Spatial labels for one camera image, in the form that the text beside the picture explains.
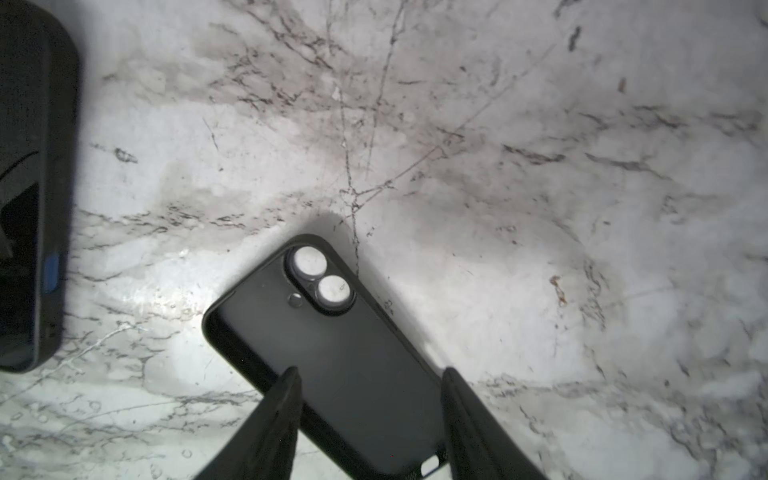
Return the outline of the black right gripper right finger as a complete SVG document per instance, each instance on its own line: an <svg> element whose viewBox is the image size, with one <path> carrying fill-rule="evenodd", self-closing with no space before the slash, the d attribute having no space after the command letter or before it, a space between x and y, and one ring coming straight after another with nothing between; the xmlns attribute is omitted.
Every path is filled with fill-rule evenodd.
<svg viewBox="0 0 768 480"><path fill-rule="evenodd" d="M442 374L441 407L454 479L545 479L452 367Z"/></svg>

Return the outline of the black phone case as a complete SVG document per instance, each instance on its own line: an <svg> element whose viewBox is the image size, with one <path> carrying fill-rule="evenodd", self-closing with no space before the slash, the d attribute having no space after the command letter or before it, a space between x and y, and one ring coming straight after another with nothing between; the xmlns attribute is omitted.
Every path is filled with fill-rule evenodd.
<svg viewBox="0 0 768 480"><path fill-rule="evenodd" d="M423 479L446 463L438 375L323 238L278 247L202 330L260 392L296 368L301 431L349 477Z"/></svg>

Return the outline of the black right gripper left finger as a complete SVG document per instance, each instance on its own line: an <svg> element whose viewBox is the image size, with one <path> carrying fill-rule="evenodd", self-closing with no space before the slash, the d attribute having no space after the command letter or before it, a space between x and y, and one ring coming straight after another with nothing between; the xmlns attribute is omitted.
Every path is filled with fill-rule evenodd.
<svg viewBox="0 0 768 480"><path fill-rule="evenodd" d="M290 367L195 478L288 479L293 468L302 408L302 380L298 369Z"/></svg>

